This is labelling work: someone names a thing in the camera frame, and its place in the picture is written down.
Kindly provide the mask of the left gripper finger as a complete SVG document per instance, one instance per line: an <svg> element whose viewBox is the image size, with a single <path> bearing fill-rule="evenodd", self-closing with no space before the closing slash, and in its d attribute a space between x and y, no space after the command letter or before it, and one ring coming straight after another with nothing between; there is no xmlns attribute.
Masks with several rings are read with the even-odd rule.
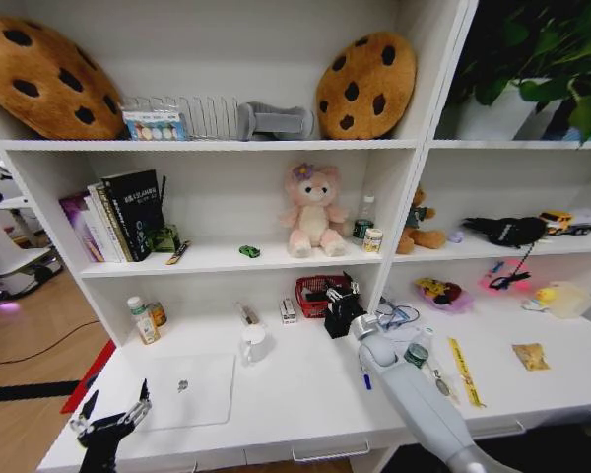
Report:
<svg viewBox="0 0 591 473"><path fill-rule="evenodd" d="M89 399L83 404L78 416L70 420L69 426L78 436L90 427L90 418L96 406L98 396L99 391L95 390Z"/></svg>
<svg viewBox="0 0 591 473"><path fill-rule="evenodd" d="M148 381L143 380L138 401L120 418L120 423L137 427L152 408Z"/></svg>

